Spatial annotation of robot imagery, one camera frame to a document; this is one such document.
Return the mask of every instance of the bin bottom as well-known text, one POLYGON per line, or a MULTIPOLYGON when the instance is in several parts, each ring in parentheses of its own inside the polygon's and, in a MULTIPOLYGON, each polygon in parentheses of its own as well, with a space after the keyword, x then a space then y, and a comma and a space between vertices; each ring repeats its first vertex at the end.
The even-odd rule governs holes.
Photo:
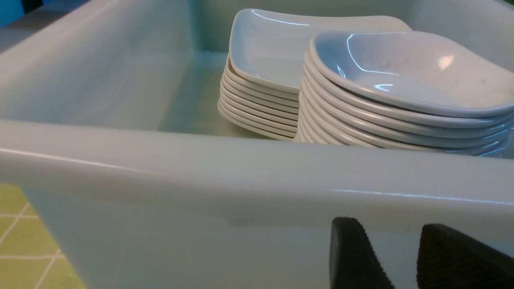
POLYGON ((227 53, 197 52, 183 76, 159 130, 242 138, 266 138, 232 124, 217 111, 219 81, 227 53))

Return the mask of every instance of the stack of white bowls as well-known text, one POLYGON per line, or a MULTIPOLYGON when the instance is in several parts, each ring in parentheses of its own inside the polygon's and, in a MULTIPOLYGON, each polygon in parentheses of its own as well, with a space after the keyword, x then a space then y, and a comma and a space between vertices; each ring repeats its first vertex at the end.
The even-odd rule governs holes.
POLYGON ((228 121, 270 138, 291 140, 296 136, 299 106, 298 94, 251 82, 227 59, 218 111, 228 121))
POLYGON ((498 156, 514 74, 424 32, 314 37, 304 57, 296 141, 498 156))
POLYGON ((257 9, 234 19, 218 111, 227 120, 280 140, 297 134, 303 54, 312 37, 332 31, 406 31, 387 16, 312 17, 257 9))

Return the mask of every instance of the green tile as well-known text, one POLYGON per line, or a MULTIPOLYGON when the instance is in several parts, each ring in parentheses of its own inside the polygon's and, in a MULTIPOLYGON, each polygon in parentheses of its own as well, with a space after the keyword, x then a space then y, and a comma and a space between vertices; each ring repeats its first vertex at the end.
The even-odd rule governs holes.
POLYGON ((57 259, 40 289, 85 289, 85 287, 68 261, 57 259))
POLYGON ((57 244, 39 219, 20 219, 0 245, 0 255, 53 255, 57 244))
POLYGON ((25 216, 37 216, 38 213, 35 212, 34 208, 32 206, 28 207, 25 213, 23 213, 25 216))
POLYGON ((19 214, 27 203, 18 187, 0 184, 0 214, 19 214))
POLYGON ((31 289, 50 260, 0 260, 0 288, 31 289))
POLYGON ((0 237, 11 226, 12 222, 14 222, 14 218, 0 218, 0 237))

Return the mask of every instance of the white plastic bin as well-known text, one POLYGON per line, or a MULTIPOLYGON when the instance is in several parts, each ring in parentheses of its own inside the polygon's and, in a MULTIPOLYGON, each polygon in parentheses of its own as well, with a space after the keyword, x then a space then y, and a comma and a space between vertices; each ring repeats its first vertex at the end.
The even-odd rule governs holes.
POLYGON ((509 159, 273 140, 218 116, 235 13, 385 14, 514 67, 496 0, 91 0, 0 55, 0 180, 21 185, 89 289, 328 288, 333 217, 397 288, 421 227, 514 256, 509 159))

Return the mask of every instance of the green surface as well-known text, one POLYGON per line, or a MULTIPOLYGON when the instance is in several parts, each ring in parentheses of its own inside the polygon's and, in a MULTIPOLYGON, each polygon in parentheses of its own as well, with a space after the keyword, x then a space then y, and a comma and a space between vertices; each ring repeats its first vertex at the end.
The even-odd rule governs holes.
POLYGON ((0 289, 85 289, 27 206, 18 187, 0 184, 0 289))
POLYGON ((40 289, 85 289, 79 277, 64 259, 56 260, 40 289))
POLYGON ((34 211, 34 208, 30 206, 25 212, 23 213, 24 216, 37 216, 38 214, 34 211))
POLYGON ((0 214, 19 214, 26 204, 27 199, 18 187, 0 185, 0 214))
POLYGON ((48 260, 0 260, 0 288, 32 289, 47 265, 48 260))
POLYGON ((0 244, 1 255, 53 255, 58 249, 39 219, 20 219, 0 244))

